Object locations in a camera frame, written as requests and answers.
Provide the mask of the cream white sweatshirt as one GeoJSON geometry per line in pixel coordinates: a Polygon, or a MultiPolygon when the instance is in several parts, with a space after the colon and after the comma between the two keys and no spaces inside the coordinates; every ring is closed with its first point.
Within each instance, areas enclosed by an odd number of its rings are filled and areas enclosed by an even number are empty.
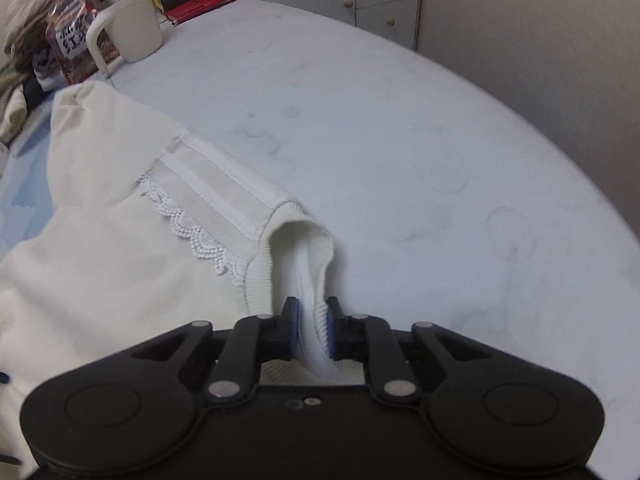
{"type": "Polygon", "coordinates": [[[47,172],[52,218],[1,263],[3,478],[36,466],[18,424],[32,389],[192,321],[230,328],[296,297],[296,358],[262,378],[362,381],[329,355],[332,235],[280,186],[99,81],[55,96],[47,172]]]}

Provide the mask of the pile of clothes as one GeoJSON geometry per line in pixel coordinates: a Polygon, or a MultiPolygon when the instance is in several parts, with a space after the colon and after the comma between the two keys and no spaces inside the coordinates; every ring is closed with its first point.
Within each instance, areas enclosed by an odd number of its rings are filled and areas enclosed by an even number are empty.
{"type": "Polygon", "coordinates": [[[6,56],[1,65],[1,145],[5,148],[47,95],[44,82],[64,77],[46,39],[46,18],[52,3],[54,0],[11,0],[6,6],[1,43],[1,53],[6,56]]]}

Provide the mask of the red flat case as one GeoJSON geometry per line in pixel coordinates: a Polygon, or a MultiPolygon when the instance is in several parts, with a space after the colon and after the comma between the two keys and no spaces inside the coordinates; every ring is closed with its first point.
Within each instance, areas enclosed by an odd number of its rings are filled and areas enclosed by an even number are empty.
{"type": "Polygon", "coordinates": [[[236,0],[190,0],[165,13],[165,18],[174,26],[197,18],[236,0]]]}

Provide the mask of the red snack bag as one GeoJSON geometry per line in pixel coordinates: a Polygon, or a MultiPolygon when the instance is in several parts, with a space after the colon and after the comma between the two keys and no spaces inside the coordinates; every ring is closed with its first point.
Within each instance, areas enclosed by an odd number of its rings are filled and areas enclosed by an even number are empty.
{"type": "Polygon", "coordinates": [[[98,71],[87,47],[87,32],[100,0],[54,0],[46,18],[46,39],[68,84],[79,84],[98,71]]]}

